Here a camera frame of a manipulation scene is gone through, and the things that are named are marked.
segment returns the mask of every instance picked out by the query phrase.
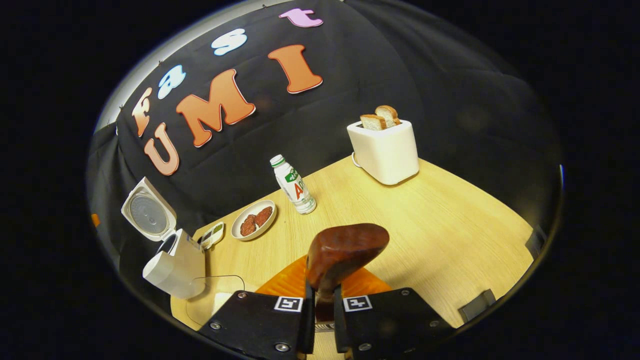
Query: bread slice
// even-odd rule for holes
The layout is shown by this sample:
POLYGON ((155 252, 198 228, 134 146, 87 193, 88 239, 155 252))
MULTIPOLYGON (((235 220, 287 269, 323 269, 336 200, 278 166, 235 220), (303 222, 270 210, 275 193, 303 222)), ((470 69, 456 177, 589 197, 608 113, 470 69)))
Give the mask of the bread slice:
POLYGON ((387 122, 385 118, 377 115, 361 115, 360 121, 362 126, 369 130, 384 130, 387 128, 387 122))
POLYGON ((400 119, 398 119, 398 112, 396 109, 389 105, 382 105, 376 108, 376 115, 382 116, 385 119, 387 127, 400 125, 400 119))

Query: white plate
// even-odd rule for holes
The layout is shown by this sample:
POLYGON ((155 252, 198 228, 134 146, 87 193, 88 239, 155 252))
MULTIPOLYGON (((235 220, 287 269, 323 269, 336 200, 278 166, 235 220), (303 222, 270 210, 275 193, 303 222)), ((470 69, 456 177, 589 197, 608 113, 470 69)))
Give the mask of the white plate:
POLYGON ((264 233, 265 231, 267 231, 267 229, 269 229, 269 226, 271 226, 271 224, 273 224, 274 219, 276 218, 276 213, 278 208, 276 208, 276 204, 271 201, 271 200, 262 200, 262 201, 258 201, 254 204, 249 205, 248 208, 246 208, 237 218, 236 221, 234 221, 234 224, 231 226, 231 236, 235 237, 238 240, 241 241, 249 241, 249 240, 253 240, 255 238, 257 238, 258 236, 260 236, 262 233, 264 233), (262 226, 260 226, 256 231, 252 232, 251 234, 247 235, 247 236, 242 236, 240 235, 240 227, 242 226, 242 223, 246 220, 246 218, 249 215, 258 215, 258 213, 260 211, 262 211, 262 209, 271 206, 273 208, 273 211, 271 212, 271 216, 267 219, 267 222, 265 222, 262 226))
POLYGON ((218 230, 215 234, 209 235, 207 239, 200 242, 200 246, 202 246, 205 250, 209 249, 213 245, 219 243, 220 240, 222 240, 222 236, 224 236, 225 234, 225 223, 221 221, 216 225, 213 225, 209 230, 204 232, 204 235, 202 235, 202 239, 204 239, 209 233, 213 232, 213 229, 220 225, 222 225, 222 228, 220 228, 220 230, 218 230))

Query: sausage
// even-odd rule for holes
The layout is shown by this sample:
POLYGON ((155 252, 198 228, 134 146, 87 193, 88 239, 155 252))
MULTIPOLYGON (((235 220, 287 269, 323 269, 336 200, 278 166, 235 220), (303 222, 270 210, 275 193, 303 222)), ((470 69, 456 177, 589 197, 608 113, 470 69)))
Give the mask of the sausage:
POLYGON ((273 212, 273 208, 271 206, 268 206, 262 209, 258 213, 258 215, 255 216, 255 223, 258 225, 258 227, 264 225, 264 223, 267 222, 272 212, 273 212))
POLYGON ((247 236, 255 231, 255 215, 249 215, 240 225, 240 235, 247 236))

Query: letter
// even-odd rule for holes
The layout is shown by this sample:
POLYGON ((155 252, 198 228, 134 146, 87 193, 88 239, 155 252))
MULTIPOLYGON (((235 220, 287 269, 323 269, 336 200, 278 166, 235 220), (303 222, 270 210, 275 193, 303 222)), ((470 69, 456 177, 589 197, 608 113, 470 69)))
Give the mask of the letter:
POLYGON ((244 29, 235 29, 220 36, 216 40, 213 40, 211 47, 215 49, 213 52, 215 55, 223 56, 231 50, 236 50, 246 42, 246 35, 244 29))
POLYGON ((140 100, 138 100, 135 107, 133 108, 133 111, 131 112, 131 116, 136 119, 136 124, 138 125, 139 138, 142 137, 142 133, 145 132, 147 124, 149 123, 149 116, 145 115, 145 113, 149 111, 149 106, 151 105, 149 103, 149 100, 147 99, 147 97, 151 95, 151 91, 151 88, 147 88, 145 90, 145 93, 142 94, 142 97, 140 98, 140 100))
POLYGON ((100 225, 100 217, 98 214, 91 214, 91 221, 95 227, 98 227, 98 225, 100 225))
POLYGON ((154 139, 149 139, 145 144, 145 154, 149 156, 151 162, 162 175, 172 175, 176 170, 178 170, 180 158, 178 157, 178 152, 175 150, 173 143, 171 143, 169 136, 166 134, 166 124, 164 122, 158 125, 154 135, 160 140, 166 151, 169 153, 169 161, 165 162, 162 160, 160 154, 158 154, 158 150, 156 150, 156 147, 154 146, 154 139))
POLYGON ((269 59, 278 60, 287 75, 289 80, 287 91, 290 94, 297 94, 322 84, 322 77, 311 72, 307 61, 302 56, 304 49, 303 45, 289 45, 271 51, 268 55, 269 59))
POLYGON ((304 191, 302 190, 302 188, 300 188, 298 183, 293 183, 293 186, 296 188, 296 200, 300 200, 300 194, 302 194, 304 191))
POLYGON ((209 101, 191 94, 175 107, 175 111, 187 120, 195 147, 201 147, 211 139, 211 131, 205 130, 202 123, 215 131, 222 130, 222 109, 225 110, 225 122, 229 125, 239 122, 255 111, 255 105, 246 102, 240 93, 235 76, 236 70, 230 69, 213 78, 209 89, 209 101))
POLYGON ((187 73, 182 71, 182 65, 176 65, 169 70, 158 84, 160 87, 160 89, 158 89, 158 99, 164 99, 169 95, 171 89, 177 88, 186 76, 187 73))
POLYGON ((280 14, 279 18, 287 17, 291 21, 291 24, 299 26, 301 28, 313 28, 314 26, 322 25, 321 19, 311 20, 307 16, 308 13, 314 13, 313 10, 300 10, 298 8, 291 9, 288 12, 280 14))

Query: bottle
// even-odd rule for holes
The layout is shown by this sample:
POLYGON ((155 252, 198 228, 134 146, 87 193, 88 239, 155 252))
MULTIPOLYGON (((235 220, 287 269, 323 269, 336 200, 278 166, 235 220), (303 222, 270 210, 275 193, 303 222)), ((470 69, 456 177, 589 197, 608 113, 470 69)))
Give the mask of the bottle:
POLYGON ((270 161, 276 174, 276 180, 301 214, 308 214, 316 208, 316 200, 302 181, 300 174, 284 160, 282 155, 274 156, 270 161))

